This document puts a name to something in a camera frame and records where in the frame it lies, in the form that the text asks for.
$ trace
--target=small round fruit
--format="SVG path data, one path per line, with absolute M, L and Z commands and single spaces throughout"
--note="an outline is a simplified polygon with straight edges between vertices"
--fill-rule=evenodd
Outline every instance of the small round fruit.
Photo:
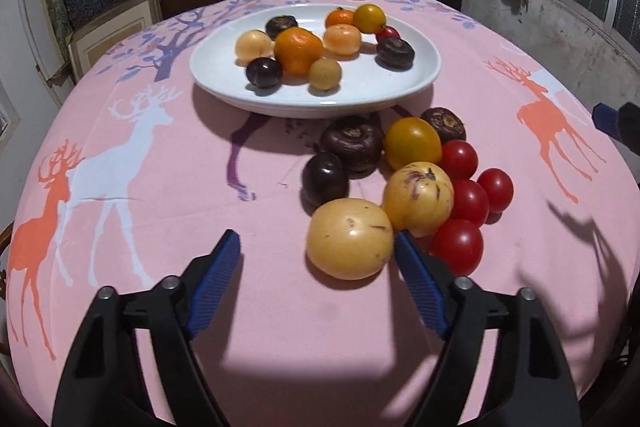
M 265 32 L 249 30 L 236 41 L 236 57 L 241 62 L 251 62 L 254 58 L 271 55 L 271 39 Z
M 353 25 L 363 33 L 377 33 L 385 27 L 386 16 L 375 4 L 363 4 L 353 14 Z
M 313 206 L 349 196 L 349 177 L 335 154 L 320 152 L 302 169 L 302 193 Z
M 275 87 L 282 79 L 282 66 L 277 60 L 268 57 L 254 58 L 244 70 L 247 79 L 255 87 L 268 89 Z
M 342 68 L 332 58 L 319 58 L 309 68 L 309 84 L 320 91 L 334 89 L 340 84 L 341 78 Z
M 414 64 L 415 51 L 406 41 L 397 37 L 385 37 L 376 47 L 378 58 L 387 66 L 406 70 Z
M 440 163 L 442 145 L 438 133 L 420 118 L 396 120 L 385 135 L 385 158 L 394 171 L 413 162 Z
M 330 201 L 315 211 L 306 235 L 306 255 L 336 279 L 359 280 L 379 272 L 394 249 L 389 218 L 375 203 Z
M 451 219 L 466 219 L 482 227 L 489 216 L 489 198 L 480 185 L 471 180 L 452 180 L 453 210 Z
M 334 26 L 336 24 L 353 24 L 353 11 L 344 8 L 336 8 L 324 20 L 324 27 Z
M 387 37 L 396 37 L 399 39 L 400 33 L 398 33 L 398 30 L 392 28 L 391 26 L 385 26 L 378 33 L 376 33 L 376 42 L 380 42 L 382 39 L 385 39 Z
M 489 212 L 500 214 L 513 200 L 513 182 L 508 174 L 500 169 L 487 169 L 478 178 L 478 184 L 489 197 Z
M 322 41 L 304 28 L 288 28 L 279 33 L 273 47 L 274 57 L 291 74 L 307 74 L 323 53 Z
M 468 142 L 451 140 L 442 146 L 439 165 L 452 180 L 468 180 L 478 170 L 478 153 Z
M 336 55 L 348 57 L 360 51 L 362 34 L 356 26 L 336 24 L 329 26 L 322 37 L 324 47 Z
M 429 253 L 442 259 L 454 276 L 466 277 L 482 259 L 482 233 L 464 219 L 447 221 L 433 236 Z
M 280 33 L 288 28 L 295 28 L 298 26 L 298 21 L 293 15 L 279 15 L 272 19 L 269 19 L 264 30 L 271 39 L 275 39 Z
M 465 125 L 453 111 L 444 107 L 431 107 L 420 115 L 437 131 L 443 144 L 450 140 L 466 140 Z
M 344 168 L 363 173 L 373 170 L 382 156 L 382 133 L 361 116 L 345 116 L 320 136 L 320 149 L 335 154 Z
M 396 230 L 414 237 L 433 234 L 453 208 L 453 186 L 440 167 L 416 162 L 395 172 L 386 182 L 382 209 Z

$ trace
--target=blue gripper pad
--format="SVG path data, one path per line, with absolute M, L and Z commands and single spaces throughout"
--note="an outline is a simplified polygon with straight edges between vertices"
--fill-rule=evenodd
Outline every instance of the blue gripper pad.
M 191 296 L 187 330 L 191 338 L 209 327 L 240 261 L 240 236 L 231 232 L 214 250 L 215 259 Z
M 394 255 L 424 326 L 446 340 L 451 328 L 447 320 L 446 299 L 417 247 L 409 239 L 408 232 L 396 234 Z

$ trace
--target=dark purple fruit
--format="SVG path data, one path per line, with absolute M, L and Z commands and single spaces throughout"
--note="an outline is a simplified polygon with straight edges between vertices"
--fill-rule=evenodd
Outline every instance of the dark purple fruit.
M 361 116 L 347 116 L 327 127 L 320 137 L 320 149 L 338 156 L 351 172 L 366 172 L 378 165 L 382 156 L 380 129 Z
M 246 67 L 244 72 L 249 82 L 260 89 L 275 87 L 282 79 L 282 66 L 277 60 L 272 58 L 254 58 Z
M 444 107 L 431 107 L 420 115 L 429 123 L 440 136 L 440 142 L 445 144 L 451 140 L 466 140 L 465 125 L 453 111 Z
M 414 63 L 415 51 L 411 44 L 398 37 L 380 39 L 376 52 L 382 62 L 393 68 L 405 70 Z
M 346 198 L 349 195 L 349 177 L 340 158 L 320 152 L 302 169 L 302 192 L 313 206 Z
M 298 26 L 298 21 L 293 15 L 279 15 L 273 19 L 269 19 L 264 27 L 265 33 L 274 40 L 280 32 L 289 28 L 295 28 Z

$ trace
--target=orange deer print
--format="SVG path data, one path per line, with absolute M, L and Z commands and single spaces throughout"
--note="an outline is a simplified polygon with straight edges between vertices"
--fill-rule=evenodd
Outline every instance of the orange deer print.
M 529 71 L 525 71 L 519 66 L 514 66 L 510 62 L 505 62 L 499 59 L 496 59 L 495 63 L 486 61 L 485 64 L 489 69 L 497 71 L 498 73 L 519 83 L 521 86 L 526 87 L 536 96 L 537 100 L 535 102 L 523 105 L 520 108 L 517 115 L 518 120 L 521 124 L 524 124 L 536 136 L 536 138 L 538 138 L 538 142 L 540 142 L 540 157 L 546 163 L 546 166 L 549 167 L 551 174 L 556 180 L 556 183 L 558 183 L 562 189 L 562 192 L 564 192 L 564 195 L 574 203 L 577 203 L 578 198 L 569 192 L 564 185 L 562 185 L 562 182 L 558 177 L 558 173 L 554 169 L 550 156 L 551 146 L 553 145 L 556 148 L 556 151 L 558 151 L 560 157 L 565 162 L 569 163 L 569 165 L 571 165 L 583 178 L 586 178 L 589 181 L 591 181 L 592 178 L 585 171 L 574 165 L 574 163 L 569 159 L 569 156 L 566 155 L 566 152 L 558 142 L 558 134 L 561 132 L 567 133 L 569 138 L 574 142 L 577 150 L 582 154 L 584 159 L 587 160 L 587 163 L 591 166 L 594 172 L 598 172 L 598 170 L 595 168 L 593 163 L 591 163 L 589 158 L 587 158 L 587 155 L 580 147 L 580 144 L 587 147 L 587 149 L 596 155 L 603 163 L 606 163 L 606 161 L 604 161 L 604 159 L 590 147 L 584 138 L 577 133 L 571 124 L 569 124 L 564 113 L 558 108 L 558 106 L 545 96 L 546 93 L 548 93 L 546 87 L 540 86 L 540 84 L 531 80 L 531 73 Z
M 75 145 L 70 152 L 67 151 L 68 146 L 69 140 L 66 140 L 64 145 L 59 147 L 49 159 L 49 171 L 46 175 L 42 174 L 42 166 L 45 160 L 43 160 L 38 167 L 38 181 L 45 184 L 45 188 L 49 189 L 44 204 L 44 211 L 40 217 L 34 217 L 22 223 L 20 227 L 15 230 L 7 265 L 9 280 L 11 280 L 14 271 L 25 270 L 24 281 L 22 282 L 22 293 L 20 294 L 20 320 L 22 322 L 22 340 L 24 341 L 24 345 L 28 345 L 27 337 L 24 333 L 24 296 L 27 286 L 29 286 L 31 288 L 31 295 L 33 296 L 33 307 L 40 323 L 44 345 L 49 351 L 51 360 L 55 360 L 56 356 L 49 344 L 42 320 L 42 312 L 40 311 L 40 293 L 38 292 L 37 286 L 38 268 L 47 256 L 49 243 L 58 225 L 58 203 L 60 201 L 68 201 L 70 197 L 66 172 L 78 166 L 84 159 L 80 157 L 80 151 L 76 149 Z M 9 319 L 11 330 L 17 342 L 18 334 L 15 332 L 14 322 L 9 316 L 9 308 L 7 308 L 7 318 Z

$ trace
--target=wooden chair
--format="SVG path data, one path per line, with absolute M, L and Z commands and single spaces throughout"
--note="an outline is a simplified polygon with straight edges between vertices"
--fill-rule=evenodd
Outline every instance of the wooden chair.
M 14 229 L 14 224 L 11 223 L 8 227 L 6 227 L 2 233 L 0 233 L 0 257 L 9 247 L 9 243 L 11 243 L 11 233 Z M 6 272 L 5 270 L 0 271 L 0 299 L 6 300 Z M 11 356 L 9 352 L 9 346 L 5 346 L 3 343 L 0 343 L 0 355 L 6 355 L 8 357 Z

